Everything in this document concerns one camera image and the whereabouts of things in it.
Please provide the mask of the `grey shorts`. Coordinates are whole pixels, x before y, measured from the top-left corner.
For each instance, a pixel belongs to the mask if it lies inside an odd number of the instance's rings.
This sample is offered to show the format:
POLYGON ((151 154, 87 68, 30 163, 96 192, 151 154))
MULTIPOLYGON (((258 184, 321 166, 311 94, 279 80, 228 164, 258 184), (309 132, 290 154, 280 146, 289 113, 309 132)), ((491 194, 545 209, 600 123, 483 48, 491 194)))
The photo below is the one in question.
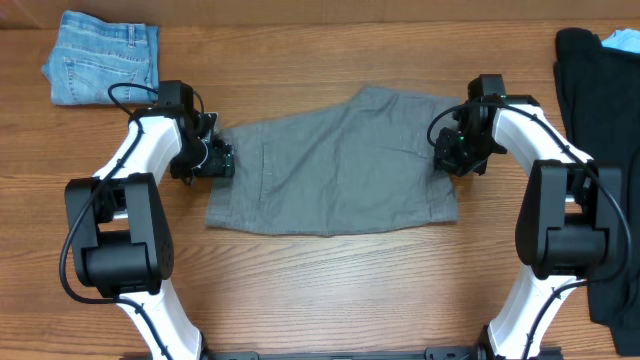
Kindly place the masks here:
POLYGON ((345 103, 223 130, 235 174, 212 186, 205 221, 264 235, 357 235, 459 218, 434 168, 431 121, 455 97, 365 87, 345 103))

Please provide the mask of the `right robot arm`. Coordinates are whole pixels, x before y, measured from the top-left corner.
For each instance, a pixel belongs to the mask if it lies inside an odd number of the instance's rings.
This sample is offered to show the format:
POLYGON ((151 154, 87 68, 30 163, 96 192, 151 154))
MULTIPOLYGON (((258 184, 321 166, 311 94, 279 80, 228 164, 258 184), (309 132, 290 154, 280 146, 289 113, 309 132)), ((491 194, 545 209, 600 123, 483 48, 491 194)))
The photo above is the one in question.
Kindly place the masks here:
POLYGON ((456 121, 430 138, 434 166, 482 175, 492 154, 510 154, 528 175, 515 227, 522 263, 499 314, 473 346, 427 349, 428 359, 560 359, 542 337, 568 295, 629 282, 631 228, 619 204, 621 171, 595 162, 545 118, 529 95, 509 95, 499 74, 482 74, 468 99, 448 109, 456 121))

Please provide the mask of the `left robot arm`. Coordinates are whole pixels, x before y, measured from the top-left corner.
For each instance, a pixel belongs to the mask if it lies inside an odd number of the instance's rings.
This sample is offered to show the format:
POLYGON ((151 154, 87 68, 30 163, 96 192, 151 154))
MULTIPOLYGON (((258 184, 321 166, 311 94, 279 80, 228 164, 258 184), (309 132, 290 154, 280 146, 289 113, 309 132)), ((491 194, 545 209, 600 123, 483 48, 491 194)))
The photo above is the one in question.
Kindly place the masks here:
POLYGON ((190 185, 232 178, 233 147, 186 83, 162 81, 152 107, 129 111, 128 134, 93 176, 65 188, 69 232, 59 279, 78 303, 123 309, 152 359, 210 359, 171 281, 174 246, 158 186, 165 174, 190 185))

